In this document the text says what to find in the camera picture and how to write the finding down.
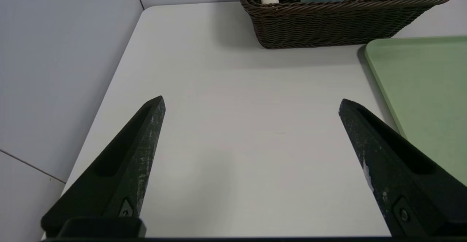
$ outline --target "table surface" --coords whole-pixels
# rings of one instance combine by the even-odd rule
[[[466,4],[398,36],[466,34]],[[392,124],[362,46],[263,49],[240,3],[148,8],[65,190],[158,95],[148,237],[390,235],[337,114],[347,98]]]

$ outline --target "green object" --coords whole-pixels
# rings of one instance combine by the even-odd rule
[[[365,55],[399,133],[467,186],[467,36],[374,40]]]

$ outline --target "wicker basket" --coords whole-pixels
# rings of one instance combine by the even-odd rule
[[[268,49],[365,44],[390,38],[429,8],[449,0],[279,1],[240,0],[258,41]]]

